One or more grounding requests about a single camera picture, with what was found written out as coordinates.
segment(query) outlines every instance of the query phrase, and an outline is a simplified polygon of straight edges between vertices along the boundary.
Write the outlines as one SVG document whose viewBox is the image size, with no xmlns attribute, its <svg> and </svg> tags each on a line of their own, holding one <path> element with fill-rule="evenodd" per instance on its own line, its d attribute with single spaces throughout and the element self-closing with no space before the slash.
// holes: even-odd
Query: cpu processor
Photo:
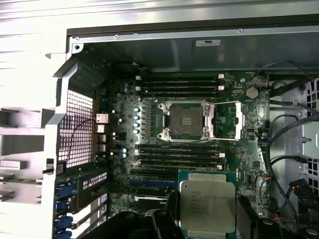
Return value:
<svg viewBox="0 0 319 239">
<path fill-rule="evenodd" d="M 180 171 L 179 191 L 179 225 L 187 236 L 224 239 L 235 234 L 236 187 L 226 174 Z"/>
</svg>

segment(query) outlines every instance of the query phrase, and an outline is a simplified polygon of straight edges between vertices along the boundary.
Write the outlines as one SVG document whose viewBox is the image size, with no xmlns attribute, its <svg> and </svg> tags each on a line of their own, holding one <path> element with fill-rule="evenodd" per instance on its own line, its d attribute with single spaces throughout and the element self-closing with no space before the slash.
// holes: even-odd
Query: cable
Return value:
<svg viewBox="0 0 319 239">
<path fill-rule="evenodd" d="M 294 61 L 278 61 L 278 62 L 273 62 L 273 63 L 270 63 L 264 67 L 262 67 L 257 73 L 256 73 L 256 77 L 258 78 L 259 77 L 259 74 L 260 72 L 262 72 L 264 69 L 270 67 L 270 66 L 273 66 L 273 65 L 277 65 L 277 64 L 281 64 L 281 63 L 289 63 L 289 64 L 292 64 L 294 65 L 300 72 L 302 72 L 306 77 L 307 79 L 303 79 L 303 80 L 300 80 L 300 81 L 295 81 L 295 82 L 292 82 L 292 83 L 289 83 L 285 86 L 281 86 L 277 89 L 274 89 L 274 90 L 271 90 L 270 91 L 270 98 L 272 97 L 275 97 L 275 96 L 279 96 L 279 95 L 282 95 L 296 87 L 299 87 L 301 85 L 304 85 L 306 84 L 307 82 L 310 82 L 310 81 L 315 81 L 314 77 L 312 77 L 311 75 L 309 75 L 305 70 L 303 70 L 296 62 Z"/>
<path fill-rule="evenodd" d="M 191 144 L 191 143 L 199 143 L 199 142 L 207 141 L 207 140 L 209 140 L 209 138 L 200 139 L 200 140 L 196 140 L 196 141 L 192 141 L 192 142 L 187 142 L 187 143 L 175 144 L 175 145 L 164 145 L 164 146 L 162 146 L 162 148 L 178 147 L 178 146 L 183 146 L 183 145 L 187 145 L 187 144 Z"/>
<path fill-rule="evenodd" d="M 271 137 L 271 135 L 272 135 L 272 129 L 273 129 L 273 127 L 274 127 L 275 122 L 276 122 L 278 119 L 280 119 L 281 117 L 291 117 L 291 118 L 294 118 L 295 120 L 298 120 L 298 117 L 295 116 L 295 115 L 279 115 L 279 116 L 275 117 L 275 118 L 273 119 L 273 121 L 271 122 L 270 126 L 269 126 L 269 133 L 268 133 L 268 135 L 269 135 L 270 137 Z"/>
<path fill-rule="evenodd" d="M 268 181 L 268 179 L 271 179 L 271 177 L 266 177 L 263 179 L 263 181 L 261 182 L 260 186 L 259 186 L 259 190 L 258 190 L 258 197 L 259 197 L 259 201 L 260 201 L 260 204 L 261 206 L 266 209 L 271 215 L 273 215 L 275 218 L 278 217 L 278 215 L 276 213 L 273 213 L 272 211 L 269 210 L 268 207 L 266 207 L 265 203 L 263 202 L 263 199 L 262 199 L 262 189 L 263 189 L 263 185 L 266 183 L 266 182 L 271 182 L 271 181 Z"/>
<path fill-rule="evenodd" d="M 94 119 L 87 119 L 81 123 L 79 123 L 75 129 L 73 130 L 73 133 L 71 135 L 71 140 L 70 140 L 70 148 L 69 148 L 69 151 L 68 151 L 68 155 L 66 157 L 66 160 L 65 160 L 65 163 L 67 163 L 69 160 L 70 160 L 70 154 L 71 154 L 71 150 L 72 150 L 72 146 L 73 146 L 73 138 L 74 138 L 74 134 L 75 134 L 75 131 L 83 124 L 85 124 L 86 122 L 89 122 L 89 121 L 95 121 Z"/>
<path fill-rule="evenodd" d="M 296 102 L 297 105 L 295 105 L 294 102 L 273 101 L 273 100 L 270 100 L 269 103 L 273 105 L 280 105 L 280 106 L 300 106 L 304 108 L 306 111 L 310 112 L 311 114 L 319 114 L 318 111 L 298 102 Z"/>
<path fill-rule="evenodd" d="M 284 197 L 285 201 L 287 202 L 287 205 L 289 206 L 289 208 L 293 212 L 293 216 L 295 218 L 297 218 L 296 209 L 294 208 L 293 204 L 290 202 L 290 200 L 287 197 L 286 193 L 284 192 L 283 188 L 280 186 L 280 184 L 279 184 L 279 182 L 278 182 L 278 180 L 276 178 L 276 175 L 274 173 L 273 167 L 271 165 L 271 161 L 270 161 L 270 146 L 275 142 L 275 140 L 277 138 L 279 138 L 281 135 L 283 135 L 285 132 L 287 132 L 291 128 L 294 128 L 294 127 L 299 126 L 301 124 L 304 124 L 304 123 L 307 123 L 307 122 L 312 122 L 312 121 L 319 121 L 319 116 L 318 115 L 309 116 L 307 118 L 299 119 L 299 120 L 287 125 L 286 127 L 281 129 L 278 133 L 275 134 L 274 137 L 272 137 L 269 140 L 268 145 L 265 147 L 265 150 L 264 150 L 264 161 L 265 161 L 266 168 L 268 169 L 269 174 L 271 175 L 271 177 L 273 178 L 274 183 L 276 184 L 277 188 L 279 189 L 279 192 Z"/>
<path fill-rule="evenodd" d="M 289 61 L 289 60 L 285 60 L 285 61 L 277 61 L 277 62 L 273 62 L 273 63 L 270 63 L 262 68 L 259 69 L 259 71 L 257 71 L 256 73 L 256 77 L 258 78 L 259 77 L 259 74 L 260 72 L 262 72 L 263 70 L 265 70 L 266 68 L 270 67 L 270 66 L 274 66 L 274 65 L 278 65 L 278 64 L 281 64 L 281 63 L 289 63 L 289 64 L 292 64 L 294 65 L 298 70 L 300 70 L 303 74 L 305 74 L 309 81 L 314 81 L 314 77 L 312 77 L 311 75 L 309 75 L 305 70 L 303 70 L 296 62 L 294 61 Z"/>
<path fill-rule="evenodd" d="M 308 162 L 308 160 L 306 158 L 302 158 L 300 156 L 295 156 L 295 155 L 287 156 L 287 155 L 285 155 L 285 156 L 281 156 L 281 157 L 278 157 L 278 158 L 272 160 L 271 165 L 274 165 L 275 163 L 277 163 L 278 161 L 283 160 L 283 159 L 293 159 L 299 163 L 307 163 Z"/>
<path fill-rule="evenodd" d="M 286 192 L 287 198 L 290 198 L 292 192 L 293 192 L 292 187 L 289 187 L 289 189 L 288 189 L 287 192 Z M 285 201 L 284 204 L 283 204 L 281 207 L 279 207 L 278 210 L 276 210 L 276 212 L 280 212 L 282 209 L 285 208 L 286 205 L 287 205 L 287 202 Z"/>
</svg>

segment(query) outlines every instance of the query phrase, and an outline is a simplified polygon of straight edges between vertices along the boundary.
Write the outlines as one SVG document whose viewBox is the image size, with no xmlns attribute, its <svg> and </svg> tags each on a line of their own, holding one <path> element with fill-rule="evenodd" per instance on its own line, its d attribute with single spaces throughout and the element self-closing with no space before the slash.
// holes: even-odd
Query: perforated metal panel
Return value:
<svg viewBox="0 0 319 239">
<path fill-rule="evenodd" d="M 83 182 L 83 190 L 86 190 L 102 181 L 104 181 L 107 178 L 107 173 L 102 173 L 98 176 L 95 176 L 94 178 L 91 178 L 89 180 L 86 180 Z"/>
<path fill-rule="evenodd" d="M 310 89 L 307 90 L 307 106 L 318 110 L 319 108 L 319 79 L 310 82 Z M 319 159 L 308 159 L 308 183 L 312 186 L 315 195 L 319 196 L 319 176 L 318 176 L 318 161 Z"/>
<path fill-rule="evenodd" d="M 60 149 L 58 161 L 74 167 L 91 160 L 93 137 L 93 100 L 68 91 L 67 114 L 59 125 Z"/>
</svg>

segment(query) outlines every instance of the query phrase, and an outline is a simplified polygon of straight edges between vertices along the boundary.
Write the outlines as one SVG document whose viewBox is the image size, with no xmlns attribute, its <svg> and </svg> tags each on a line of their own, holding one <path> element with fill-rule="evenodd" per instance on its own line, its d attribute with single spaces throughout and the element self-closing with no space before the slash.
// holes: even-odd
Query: motherboard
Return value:
<svg viewBox="0 0 319 239">
<path fill-rule="evenodd" d="M 108 168 L 101 189 L 108 193 L 108 217 L 163 209 L 171 191 L 185 191 L 182 171 L 234 175 L 235 194 L 248 196 L 258 215 L 267 216 L 258 197 L 266 172 L 260 146 L 268 138 L 267 77 L 253 72 L 116 76 L 98 89 L 95 102 L 96 162 Z M 262 200 L 269 203 L 267 188 Z"/>
</svg>

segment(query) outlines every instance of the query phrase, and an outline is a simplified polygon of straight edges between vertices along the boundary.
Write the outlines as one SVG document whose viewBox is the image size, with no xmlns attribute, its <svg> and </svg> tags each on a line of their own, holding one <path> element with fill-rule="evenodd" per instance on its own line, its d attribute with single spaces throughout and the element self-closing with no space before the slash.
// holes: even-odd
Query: sticker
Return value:
<svg viewBox="0 0 319 239">
<path fill-rule="evenodd" d="M 221 40 L 196 41 L 196 46 L 219 46 Z"/>
<path fill-rule="evenodd" d="M 59 174 L 61 174 L 61 173 L 64 173 L 65 168 L 66 168 L 66 163 L 65 163 L 65 162 L 58 164 L 58 165 L 56 166 L 56 175 L 59 175 Z"/>
</svg>

